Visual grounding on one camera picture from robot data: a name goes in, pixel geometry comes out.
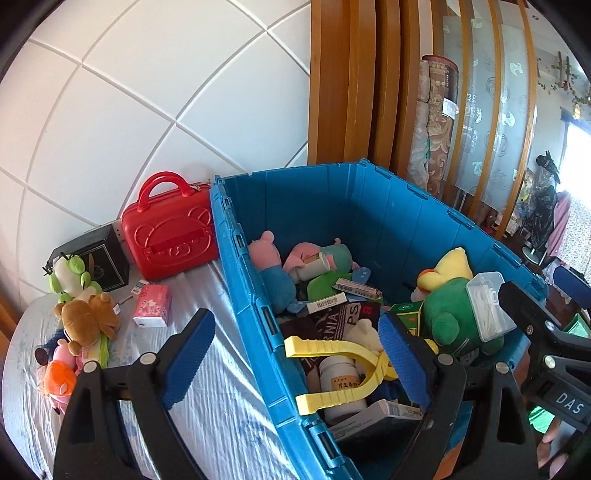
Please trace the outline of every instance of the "stuffed animal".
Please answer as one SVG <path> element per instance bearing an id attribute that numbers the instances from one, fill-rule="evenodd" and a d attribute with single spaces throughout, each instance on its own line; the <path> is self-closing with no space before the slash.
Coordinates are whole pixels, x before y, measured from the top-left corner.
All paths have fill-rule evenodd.
<path id="1" fill-rule="evenodd" d="M 467 278 L 471 280 L 474 275 L 470 270 L 466 251 L 462 247 L 446 253 L 443 258 L 437 262 L 432 270 L 423 270 L 417 278 L 417 288 L 423 292 L 437 290 L 444 283 L 452 278 Z"/>
<path id="2" fill-rule="evenodd" d="M 66 334 L 63 328 L 59 328 L 43 345 L 35 348 L 35 360 L 41 366 L 47 365 L 53 360 L 53 353 L 56 351 L 60 339 L 66 340 Z"/>
<path id="3" fill-rule="evenodd" d="M 309 242 L 297 244 L 290 252 L 283 270 L 290 272 L 295 267 L 303 267 L 304 260 L 322 252 L 329 261 L 330 269 L 339 273 L 349 273 L 351 270 L 359 268 L 359 265 L 353 261 L 351 252 L 346 245 L 340 242 L 340 238 L 335 238 L 335 243 L 328 247 L 319 247 Z"/>
<path id="4" fill-rule="evenodd" d="M 43 390 L 56 412 L 66 412 L 76 386 L 76 372 L 79 371 L 79 364 L 70 352 L 68 343 L 64 339 L 59 339 L 53 360 L 47 364 L 43 378 Z"/>
<path id="5" fill-rule="evenodd" d="M 442 353 L 461 357 L 480 348 L 486 355 L 498 353 L 503 337 L 482 343 L 466 291 L 468 279 L 452 278 L 431 292 L 423 302 L 423 319 Z"/>
<path id="6" fill-rule="evenodd" d="M 74 299 L 88 301 L 91 295 L 99 295 L 103 291 L 97 282 L 92 281 L 84 261 L 78 255 L 61 255 L 53 259 L 49 289 L 60 295 L 59 303 Z"/>
<path id="7" fill-rule="evenodd" d="M 343 336 L 343 340 L 357 343 L 374 355 L 379 355 L 384 351 L 384 347 L 379 341 L 378 332 L 369 319 L 359 319 L 354 327 Z M 359 375 L 367 374 L 367 367 L 363 362 L 355 361 L 355 368 Z"/>
<path id="8" fill-rule="evenodd" d="M 330 270 L 310 280 L 306 287 L 308 301 L 318 301 L 336 295 L 338 291 L 333 288 L 333 285 L 340 278 L 351 280 L 352 275 L 350 273 L 339 273 L 335 270 Z"/>
<path id="9" fill-rule="evenodd" d="M 110 340 L 115 340 L 119 319 L 113 307 L 115 302 L 108 293 L 100 296 L 91 295 L 88 303 L 83 300 L 72 300 L 58 303 L 55 314 L 61 318 L 64 330 L 70 338 L 68 348 L 74 356 L 82 353 L 82 348 L 95 343 L 103 332 Z"/>
<path id="10" fill-rule="evenodd" d="M 252 265 L 261 274 L 262 281 L 275 315 L 285 311 L 296 300 L 296 286 L 289 273 L 281 268 L 281 257 L 273 244 L 275 236 L 269 230 L 259 240 L 248 245 Z"/>

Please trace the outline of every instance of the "pink tissue pack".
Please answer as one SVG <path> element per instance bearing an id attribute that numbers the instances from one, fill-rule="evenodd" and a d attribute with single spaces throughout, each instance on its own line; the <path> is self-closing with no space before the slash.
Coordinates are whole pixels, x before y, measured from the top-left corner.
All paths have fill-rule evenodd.
<path id="1" fill-rule="evenodd" d="M 166 327 L 171 293 L 168 285 L 149 284 L 139 292 L 134 322 L 140 327 Z"/>

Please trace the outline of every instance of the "clear plastic container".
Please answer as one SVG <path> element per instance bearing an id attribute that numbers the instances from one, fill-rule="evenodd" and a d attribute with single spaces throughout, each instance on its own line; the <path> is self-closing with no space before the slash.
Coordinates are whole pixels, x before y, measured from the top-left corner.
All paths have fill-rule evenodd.
<path id="1" fill-rule="evenodd" d="M 499 305 L 499 289 L 505 280 L 499 272 L 479 273 L 466 284 L 478 335 L 490 342 L 517 327 Z"/>

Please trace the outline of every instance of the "white bedsheet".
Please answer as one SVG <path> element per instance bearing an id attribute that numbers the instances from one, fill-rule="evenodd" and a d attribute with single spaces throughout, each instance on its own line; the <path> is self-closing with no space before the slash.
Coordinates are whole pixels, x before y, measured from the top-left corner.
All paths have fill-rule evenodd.
<path id="1" fill-rule="evenodd" d="M 210 480 L 296 478 L 246 360 L 221 264 L 212 262 L 165 283 L 173 292 L 170 325 L 137 327 L 131 319 L 135 300 L 128 300 L 122 305 L 118 338 L 111 343 L 109 366 L 128 365 L 144 352 L 157 352 L 170 335 L 183 330 L 199 307 L 211 310 L 216 336 L 187 396 L 170 412 L 175 425 Z M 120 300 L 130 289 L 122 288 L 113 296 Z M 33 471 L 45 472 L 47 478 L 52 478 L 61 420 L 37 391 L 33 352 L 59 325 L 53 315 L 56 301 L 57 296 L 47 295 L 24 313 L 8 349 L 2 379 L 6 431 Z M 131 404 L 121 402 L 121 407 L 141 472 L 158 478 Z"/>

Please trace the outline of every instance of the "human hand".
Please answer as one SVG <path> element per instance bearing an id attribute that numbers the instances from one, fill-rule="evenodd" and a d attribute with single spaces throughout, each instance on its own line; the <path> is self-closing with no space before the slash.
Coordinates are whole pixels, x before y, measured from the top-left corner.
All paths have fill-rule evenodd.
<path id="1" fill-rule="evenodd" d="M 560 423 L 561 420 L 558 417 L 554 418 L 552 423 L 550 423 L 550 427 L 548 427 L 548 431 L 538 445 L 538 468 L 542 468 L 548 462 L 548 460 L 550 460 L 550 443 L 556 438 L 558 429 L 560 428 Z M 561 453 L 556 458 L 554 458 L 554 460 L 552 460 L 552 463 L 550 464 L 550 478 L 558 473 L 558 471 L 563 467 L 563 465 L 566 463 L 566 460 L 568 459 L 568 453 Z"/>

